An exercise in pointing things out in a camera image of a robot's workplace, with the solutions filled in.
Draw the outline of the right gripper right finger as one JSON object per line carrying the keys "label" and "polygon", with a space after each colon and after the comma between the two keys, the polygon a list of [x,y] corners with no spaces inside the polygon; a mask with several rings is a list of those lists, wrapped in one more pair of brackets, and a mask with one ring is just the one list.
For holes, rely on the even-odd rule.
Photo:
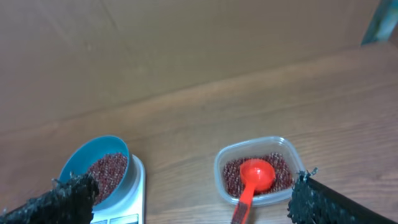
{"label": "right gripper right finger", "polygon": [[317,171],[298,172],[287,209],[292,223],[397,224],[316,181]]}

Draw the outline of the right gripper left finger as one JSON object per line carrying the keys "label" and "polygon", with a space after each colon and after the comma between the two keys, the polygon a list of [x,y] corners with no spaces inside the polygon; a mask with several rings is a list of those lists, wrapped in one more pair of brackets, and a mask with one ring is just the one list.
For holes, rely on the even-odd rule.
{"label": "right gripper left finger", "polygon": [[22,206],[1,215],[2,224],[89,224],[99,195],[98,183],[90,174],[70,174],[61,182],[53,179],[53,189],[29,199]]}

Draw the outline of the orange measuring scoop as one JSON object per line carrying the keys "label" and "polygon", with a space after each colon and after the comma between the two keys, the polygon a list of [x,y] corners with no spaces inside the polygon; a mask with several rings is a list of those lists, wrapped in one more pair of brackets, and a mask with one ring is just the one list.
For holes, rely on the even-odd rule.
{"label": "orange measuring scoop", "polygon": [[239,167],[244,190],[233,213],[231,224],[245,224],[253,201],[255,191],[271,188],[274,179],[274,168],[262,159],[250,159]]}

